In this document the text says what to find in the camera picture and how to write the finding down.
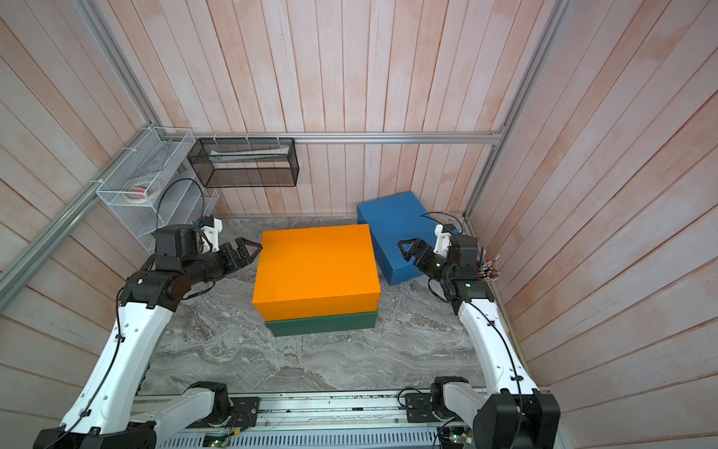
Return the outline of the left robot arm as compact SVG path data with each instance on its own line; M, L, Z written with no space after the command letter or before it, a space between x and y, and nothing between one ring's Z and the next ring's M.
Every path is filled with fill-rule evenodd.
M56 428L41 430L37 448L155 448L194 423L223 428L233 402L223 383L200 381L145 415L132 417L151 357L193 287L215 284L251 265L261 244L221 243L220 220L203 216L153 233L155 251L116 296L115 324L85 387Z

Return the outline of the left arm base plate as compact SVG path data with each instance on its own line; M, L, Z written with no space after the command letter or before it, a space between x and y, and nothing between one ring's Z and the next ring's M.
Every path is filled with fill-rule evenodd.
M252 428L256 425L259 397L229 397L217 400L211 413L188 428Z

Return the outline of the green shoebox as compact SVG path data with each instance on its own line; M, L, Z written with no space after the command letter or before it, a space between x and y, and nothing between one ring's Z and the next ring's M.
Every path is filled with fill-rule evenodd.
M376 325L377 318L377 312L360 312L360 314L340 314L265 321L265 325L274 337L288 337L358 329L373 329Z

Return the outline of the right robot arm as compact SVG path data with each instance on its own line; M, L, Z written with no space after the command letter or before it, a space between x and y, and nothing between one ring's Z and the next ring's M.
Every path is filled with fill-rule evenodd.
M438 226L436 237L433 244L404 239L398 248L406 261L441 287L439 298L452 306L469 335L486 391L478 393L462 377L439 377L431 385L435 412L468 425L477 448L552 448L559 404L551 393L540 390L510 343L486 281L484 248L448 226Z

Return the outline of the blue shoebox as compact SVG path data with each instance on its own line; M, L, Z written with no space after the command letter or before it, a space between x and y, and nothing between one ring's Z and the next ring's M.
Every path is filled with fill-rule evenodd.
M412 193L387 196L356 208L357 223L369 226L376 261L386 282L390 285L402 284L420 277L422 272L407 262L398 242L404 239L423 239L434 246L438 225L425 217L426 208Z

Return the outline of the orange shoebox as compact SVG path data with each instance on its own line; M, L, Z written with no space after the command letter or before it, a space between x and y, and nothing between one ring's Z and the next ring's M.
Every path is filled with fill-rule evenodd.
M267 322L377 312L381 285L366 224L266 231L252 305Z

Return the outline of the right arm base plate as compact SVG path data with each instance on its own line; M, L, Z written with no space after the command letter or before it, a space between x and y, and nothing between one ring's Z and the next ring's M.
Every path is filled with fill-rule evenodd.
M406 411L406 417L409 423L426 424L445 421L445 418L435 409L430 393L411 391L403 394L400 401Z

